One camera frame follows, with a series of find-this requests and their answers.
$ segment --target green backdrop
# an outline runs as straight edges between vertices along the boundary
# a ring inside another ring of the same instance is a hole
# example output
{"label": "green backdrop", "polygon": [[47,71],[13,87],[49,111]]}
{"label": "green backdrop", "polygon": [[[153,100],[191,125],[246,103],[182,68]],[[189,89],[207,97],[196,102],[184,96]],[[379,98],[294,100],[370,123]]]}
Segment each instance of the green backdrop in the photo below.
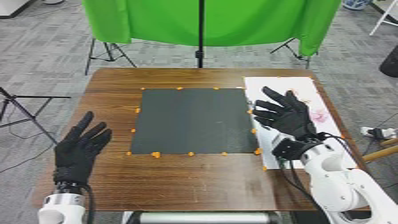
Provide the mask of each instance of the green backdrop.
{"label": "green backdrop", "polygon": [[[342,0],[207,0],[205,45],[276,43],[296,37],[299,52],[320,48]],[[198,46],[200,0],[84,0],[100,41],[132,38]]]}

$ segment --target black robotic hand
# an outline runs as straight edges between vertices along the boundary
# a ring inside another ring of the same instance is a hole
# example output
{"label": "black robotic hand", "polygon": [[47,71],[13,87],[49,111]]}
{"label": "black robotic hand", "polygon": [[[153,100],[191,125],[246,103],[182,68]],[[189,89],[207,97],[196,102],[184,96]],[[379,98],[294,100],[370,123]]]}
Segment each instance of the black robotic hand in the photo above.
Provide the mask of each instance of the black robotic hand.
{"label": "black robotic hand", "polygon": [[306,140],[317,136],[317,128],[310,119],[308,105],[299,101],[292,91],[283,96],[267,86],[264,93],[281,104],[276,105],[262,100],[257,101],[253,114],[264,126],[276,128],[285,134],[296,136],[297,140]]}
{"label": "black robotic hand", "polygon": [[113,139],[113,130],[106,130],[106,122],[84,133],[93,118],[95,113],[90,111],[56,147],[56,183],[66,181],[88,185],[90,182],[97,155]]}

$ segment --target wooden table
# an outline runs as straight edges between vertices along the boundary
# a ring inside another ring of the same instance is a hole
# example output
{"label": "wooden table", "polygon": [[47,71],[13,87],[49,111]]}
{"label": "wooden table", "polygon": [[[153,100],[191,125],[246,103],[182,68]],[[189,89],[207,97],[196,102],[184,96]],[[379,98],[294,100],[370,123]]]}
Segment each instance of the wooden table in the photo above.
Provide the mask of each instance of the wooden table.
{"label": "wooden table", "polygon": [[[338,112],[308,70],[292,69],[102,69],[98,70],[70,127],[86,112],[97,114],[114,130],[114,139],[98,157],[91,185],[98,210],[107,211],[257,211],[313,210],[301,192],[287,183],[281,171],[264,171],[262,157],[253,154],[221,155],[127,155],[136,127],[136,108],[141,105],[141,88],[235,88],[244,87],[246,77],[312,77],[333,113],[342,133],[358,148]],[[34,205],[52,193],[49,166],[38,182]],[[305,182],[310,178],[301,172]]]}

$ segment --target gray carpet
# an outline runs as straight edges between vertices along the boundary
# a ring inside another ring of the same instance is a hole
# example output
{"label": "gray carpet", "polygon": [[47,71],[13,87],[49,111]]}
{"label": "gray carpet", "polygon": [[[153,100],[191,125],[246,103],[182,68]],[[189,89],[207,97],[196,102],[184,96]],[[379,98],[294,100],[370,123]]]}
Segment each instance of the gray carpet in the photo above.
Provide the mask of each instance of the gray carpet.
{"label": "gray carpet", "polygon": [[[398,29],[383,25],[374,37],[368,36],[381,14],[372,8],[365,12],[340,10],[329,36],[313,57],[312,70],[317,73],[338,107],[358,145],[365,151],[370,140],[360,127],[376,127],[398,112],[398,79],[379,72],[381,62],[393,50]],[[0,86],[26,95],[68,95],[72,100],[54,100],[40,121],[56,133],[63,131],[84,94],[90,78],[84,76],[90,51],[91,29],[79,0],[59,6],[34,3],[22,15],[0,20]],[[287,49],[271,55],[278,44],[207,49],[207,67],[232,68],[305,68]],[[194,47],[136,40],[123,49],[139,67],[194,67]],[[91,71],[104,66],[129,66],[95,61]],[[24,100],[36,109],[42,100]],[[6,118],[17,120],[22,114],[10,108]],[[398,128],[398,116],[383,127]],[[13,132],[29,137],[38,133],[33,124],[13,127]],[[0,129],[0,170],[31,158],[50,146],[47,137],[20,139]],[[38,223],[38,209],[31,205],[33,190],[52,150],[17,169],[0,174],[0,223]],[[376,179],[398,201],[398,155],[370,164]],[[100,213],[97,223],[120,223],[121,213]]]}

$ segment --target white sheet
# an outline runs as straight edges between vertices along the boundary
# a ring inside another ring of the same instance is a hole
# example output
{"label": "white sheet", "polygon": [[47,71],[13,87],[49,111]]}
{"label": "white sheet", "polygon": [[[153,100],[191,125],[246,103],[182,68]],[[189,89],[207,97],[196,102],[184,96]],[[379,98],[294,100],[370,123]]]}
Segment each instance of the white sheet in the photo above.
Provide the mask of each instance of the white sheet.
{"label": "white sheet", "polygon": [[[319,132],[328,132],[336,136],[342,136],[338,125],[329,113],[329,109],[315,88],[313,79],[308,77],[246,77],[246,95],[249,101],[255,103],[257,100],[273,101],[262,92],[264,86],[269,86],[283,95],[289,90],[294,90],[297,98],[308,103],[310,116],[315,122]],[[258,141],[260,147],[264,148],[264,165],[269,169],[280,169],[276,157],[273,155],[271,140],[274,139],[276,132],[271,132],[255,121],[255,128],[258,129]],[[344,165],[347,168],[356,167],[356,161],[345,151],[345,148],[335,139],[328,139],[326,143],[336,150],[345,152]],[[296,167],[303,168],[301,161],[296,161]]]}

